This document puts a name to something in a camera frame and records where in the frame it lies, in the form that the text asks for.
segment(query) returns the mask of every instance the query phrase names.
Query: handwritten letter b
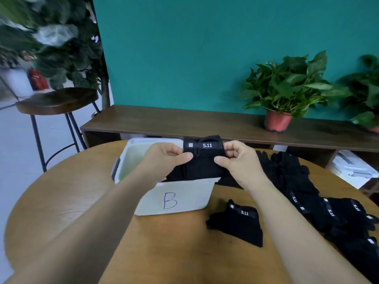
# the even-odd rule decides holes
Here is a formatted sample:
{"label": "handwritten letter b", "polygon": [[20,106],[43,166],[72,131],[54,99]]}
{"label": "handwritten letter b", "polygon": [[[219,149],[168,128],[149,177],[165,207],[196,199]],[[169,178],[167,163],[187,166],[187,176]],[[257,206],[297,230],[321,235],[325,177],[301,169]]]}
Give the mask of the handwritten letter b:
{"label": "handwritten letter b", "polygon": [[175,193],[173,192],[166,192],[164,194],[163,209],[173,208],[175,205],[178,204],[178,202],[174,199],[174,197],[175,197]]}

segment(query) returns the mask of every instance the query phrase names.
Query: person's left hand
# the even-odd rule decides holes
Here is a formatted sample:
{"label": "person's left hand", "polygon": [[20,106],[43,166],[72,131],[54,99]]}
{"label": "person's left hand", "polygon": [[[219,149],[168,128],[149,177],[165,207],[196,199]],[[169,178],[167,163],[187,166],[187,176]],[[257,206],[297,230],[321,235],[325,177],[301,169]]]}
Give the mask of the person's left hand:
{"label": "person's left hand", "polygon": [[173,143],[154,143],[145,153],[145,157],[136,167],[139,171],[153,182],[163,181],[177,165],[189,162],[193,158],[191,152],[183,153],[183,148]]}

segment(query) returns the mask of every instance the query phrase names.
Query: shelf top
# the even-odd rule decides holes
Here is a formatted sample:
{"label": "shelf top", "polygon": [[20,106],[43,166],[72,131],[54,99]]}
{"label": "shelf top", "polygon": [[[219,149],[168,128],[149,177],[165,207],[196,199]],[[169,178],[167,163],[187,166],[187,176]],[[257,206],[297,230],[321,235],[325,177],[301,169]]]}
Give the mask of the shelf top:
{"label": "shelf top", "polygon": [[283,133],[263,128],[263,115],[113,105],[84,124],[84,131],[164,137],[220,135],[224,140],[379,152],[379,137],[346,121],[292,119]]}

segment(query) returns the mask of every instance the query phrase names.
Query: green wall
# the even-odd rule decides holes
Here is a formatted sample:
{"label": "green wall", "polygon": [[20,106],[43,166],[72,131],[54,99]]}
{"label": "green wall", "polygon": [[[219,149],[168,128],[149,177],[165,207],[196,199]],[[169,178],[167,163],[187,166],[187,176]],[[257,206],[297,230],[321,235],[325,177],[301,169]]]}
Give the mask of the green wall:
{"label": "green wall", "polygon": [[[325,78],[379,54],[379,0],[94,0],[114,102],[243,110],[249,67],[327,50]],[[344,119],[321,108],[307,117]]]}

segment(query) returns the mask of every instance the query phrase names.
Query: gray floor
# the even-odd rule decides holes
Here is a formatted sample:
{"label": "gray floor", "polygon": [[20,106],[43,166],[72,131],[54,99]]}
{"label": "gray floor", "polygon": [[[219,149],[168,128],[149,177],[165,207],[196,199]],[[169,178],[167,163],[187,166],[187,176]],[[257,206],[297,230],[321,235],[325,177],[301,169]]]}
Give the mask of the gray floor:
{"label": "gray floor", "polygon": [[[1,100],[0,107],[12,102],[12,99]],[[88,105],[73,112],[78,126],[89,121],[94,111]],[[36,116],[36,120],[46,159],[72,143],[64,115]],[[0,283],[3,283],[13,273],[4,253],[8,216],[23,192],[42,174],[42,168],[29,115],[19,113],[16,107],[0,110],[0,132]],[[75,147],[64,150],[50,161],[48,168],[75,153]]]}

